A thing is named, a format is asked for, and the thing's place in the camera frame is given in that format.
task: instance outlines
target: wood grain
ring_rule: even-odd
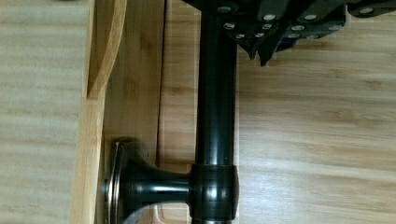
[[[162,166],[194,159],[199,12],[168,1],[160,140]],[[348,18],[266,67],[238,54],[234,223],[395,223],[396,14]],[[190,222],[167,204],[158,223]]]
[[[0,223],[70,218],[88,1],[0,3]]]
[[[126,0],[96,1],[87,97],[97,98],[111,75],[120,47]]]

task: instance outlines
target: black bracket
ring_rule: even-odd
[[[186,203],[192,223],[229,224],[238,205],[233,165],[237,44],[262,64],[301,38],[342,29],[346,8],[359,18],[396,9],[396,0],[184,0],[203,11],[195,164],[188,174],[166,172],[146,161],[143,143],[114,143],[108,180],[107,224],[129,223],[155,203]]]
[[[262,65],[299,39],[318,39],[343,29],[346,11],[372,18],[396,10],[396,0],[183,0],[218,17],[219,28]]]
[[[203,14],[195,164],[188,174],[166,172],[148,164],[137,139],[116,140],[106,191],[107,224],[129,223],[145,206],[170,202],[188,204],[194,224],[229,224],[235,218],[236,44],[218,23],[219,18]]]

